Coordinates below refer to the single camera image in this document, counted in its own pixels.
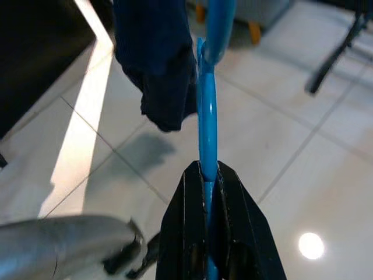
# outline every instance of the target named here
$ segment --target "silver metal pipe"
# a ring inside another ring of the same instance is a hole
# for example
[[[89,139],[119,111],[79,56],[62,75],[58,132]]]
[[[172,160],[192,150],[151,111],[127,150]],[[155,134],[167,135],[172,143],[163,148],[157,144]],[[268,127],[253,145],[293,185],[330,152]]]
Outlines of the silver metal pipe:
[[[63,279],[118,254],[136,230],[104,216],[69,216],[0,226],[0,280]]]

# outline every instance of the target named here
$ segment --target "glossy floor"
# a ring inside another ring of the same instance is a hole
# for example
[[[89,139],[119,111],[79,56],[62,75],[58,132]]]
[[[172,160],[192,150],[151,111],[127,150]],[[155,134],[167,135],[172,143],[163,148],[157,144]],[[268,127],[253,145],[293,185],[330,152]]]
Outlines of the glossy floor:
[[[352,18],[297,2],[258,47],[237,25],[217,67],[219,158],[267,216],[289,280],[372,275],[373,70],[347,54],[316,98],[304,92]],[[202,30],[192,12],[191,25]],[[134,218],[151,238],[198,158],[198,132],[190,117],[161,133],[140,97],[109,45],[89,47],[0,143],[0,223],[108,214]],[[96,266],[70,279],[106,277]]]

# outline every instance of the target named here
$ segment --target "dark blue fabric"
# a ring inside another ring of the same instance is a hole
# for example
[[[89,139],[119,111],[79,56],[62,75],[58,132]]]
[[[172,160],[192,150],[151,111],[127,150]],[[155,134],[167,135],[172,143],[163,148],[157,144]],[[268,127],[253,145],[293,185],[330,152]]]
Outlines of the dark blue fabric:
[[[185,0],[114,0],[115,56],[142,91],[142,114],[179,131],[196,112],[196,63]]]

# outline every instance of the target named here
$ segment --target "wooden chair leg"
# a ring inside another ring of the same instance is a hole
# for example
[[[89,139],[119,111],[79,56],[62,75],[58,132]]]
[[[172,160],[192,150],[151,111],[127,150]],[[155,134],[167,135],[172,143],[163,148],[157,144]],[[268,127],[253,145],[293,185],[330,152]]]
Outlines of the wooden chair leg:
[[[249,22],[250,38],[253,45],[258,45],[261,42],[262,32],[261,27],[257,22]]]
[[[196,4],[196,17],[198,23],[204,23],[206,19],[206,9],[201,4]]]

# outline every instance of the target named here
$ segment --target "white tile floor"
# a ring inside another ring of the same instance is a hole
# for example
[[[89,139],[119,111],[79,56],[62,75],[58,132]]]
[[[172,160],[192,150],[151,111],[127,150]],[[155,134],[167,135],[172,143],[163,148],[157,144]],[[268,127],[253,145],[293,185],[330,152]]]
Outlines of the white tile floor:
[[[267,216],[289,280],[372,275],[373,71],[347,55],[316,98],[304,92],[351,20],[297,2],[259,47],[235,38],[217,67],[219,158]],[[139,102],[110,50],[89,47],[0,143],[9,161],[0,172],[0,223],[108,214],[134,218],[151,238],[198,158],[198,132],[190,117],[181,132],[161,133]],[[300,254],[305,232],[323,240],[320,259]],[[154,275],[153,267],[143,279]],[[90,267],[71,279],[106,277]]]

